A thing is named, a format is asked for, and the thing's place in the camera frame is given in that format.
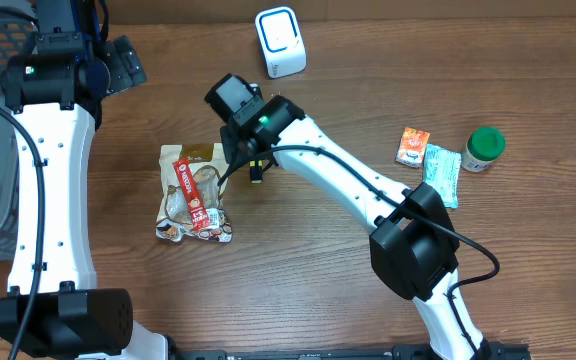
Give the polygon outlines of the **yellow black marker pen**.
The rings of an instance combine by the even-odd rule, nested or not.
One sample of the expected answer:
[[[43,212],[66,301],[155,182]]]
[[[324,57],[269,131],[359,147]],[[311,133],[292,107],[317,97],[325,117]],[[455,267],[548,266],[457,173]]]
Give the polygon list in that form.
[[[261,184],[263,182],[263,161],[254,160],[249,163],[249,178],[253,184]]]

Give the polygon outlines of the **beige PanTree snack pouch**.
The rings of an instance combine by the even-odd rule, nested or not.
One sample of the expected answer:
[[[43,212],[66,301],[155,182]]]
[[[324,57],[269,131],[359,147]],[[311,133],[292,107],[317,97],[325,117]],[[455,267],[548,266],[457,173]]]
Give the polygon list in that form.
[[[190,169],[200,192],[211,224],[197,232],[183,196],[173,163],[189,160]],[[226,183],[221,180],[228,168],[223,146],[214,144],[163,145],[159,157],[163,198],[157,216],[155,234],[162,239],[180,242],[186,237],[229,243],[233,229],[224,209]]]

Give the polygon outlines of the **red Nescafe coffee stick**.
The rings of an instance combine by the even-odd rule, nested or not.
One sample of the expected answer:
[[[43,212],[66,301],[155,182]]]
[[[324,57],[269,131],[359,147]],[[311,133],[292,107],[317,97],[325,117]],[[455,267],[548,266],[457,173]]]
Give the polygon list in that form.
[[[173,167],[190,213],[193,229],[199,232],[207,228],[211,222],[194,181],[189,160],[181,158],[173,163]]]

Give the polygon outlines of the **orange snack box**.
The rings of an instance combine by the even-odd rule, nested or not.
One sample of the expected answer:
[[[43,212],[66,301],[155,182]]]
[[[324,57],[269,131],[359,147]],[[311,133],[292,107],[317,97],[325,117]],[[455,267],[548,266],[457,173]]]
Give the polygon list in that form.
[[[400,140],[395,161],[413,168],[421,167],[429,137],[429,132],[406,127]]]

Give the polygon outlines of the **teal tissue pack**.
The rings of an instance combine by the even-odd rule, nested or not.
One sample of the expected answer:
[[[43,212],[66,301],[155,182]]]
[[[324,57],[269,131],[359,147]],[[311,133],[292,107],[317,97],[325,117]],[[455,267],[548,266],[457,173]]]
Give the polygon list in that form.
[[[461,155],[434,144],[426,146],[423,181],[440,195],[444,206],[456,209],[458,201],[458,178]]]

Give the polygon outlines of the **green lid jar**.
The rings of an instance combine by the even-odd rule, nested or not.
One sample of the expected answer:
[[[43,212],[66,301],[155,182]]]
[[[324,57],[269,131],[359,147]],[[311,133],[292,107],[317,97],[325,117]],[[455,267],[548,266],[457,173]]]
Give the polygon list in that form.
[[[469,137],[462,152],[461,166],[470,172],[482,172],[505,151],[506,140],[500,130],[480,127]]]

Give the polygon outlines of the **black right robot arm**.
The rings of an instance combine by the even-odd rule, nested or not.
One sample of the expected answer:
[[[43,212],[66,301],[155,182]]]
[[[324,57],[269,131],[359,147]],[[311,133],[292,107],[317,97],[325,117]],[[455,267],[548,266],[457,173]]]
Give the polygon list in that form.
[[[440,359],[484,359],[485,337],[459,291],[456,233],[437,191],[379,174],[327,137],[300,107],[227,74],[204,98],[223,120],[229,169],[268,160],[327,193],[369,235],[371,266],[398,296],[414,302]]]

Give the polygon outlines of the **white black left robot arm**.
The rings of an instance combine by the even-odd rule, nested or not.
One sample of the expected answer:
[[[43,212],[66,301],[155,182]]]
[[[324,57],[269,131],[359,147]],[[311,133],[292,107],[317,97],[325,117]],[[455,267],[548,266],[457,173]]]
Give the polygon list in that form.
[[[126,37],[109,38],[104,2],[39,1],[35,9],[30,48],[0,78],[19,181],[0,337],[11,357],[173,359],[172,340],[135,320],[125,289],[98,287],[89,244],[88,164],[102,103],[142,84],[145,72]]]

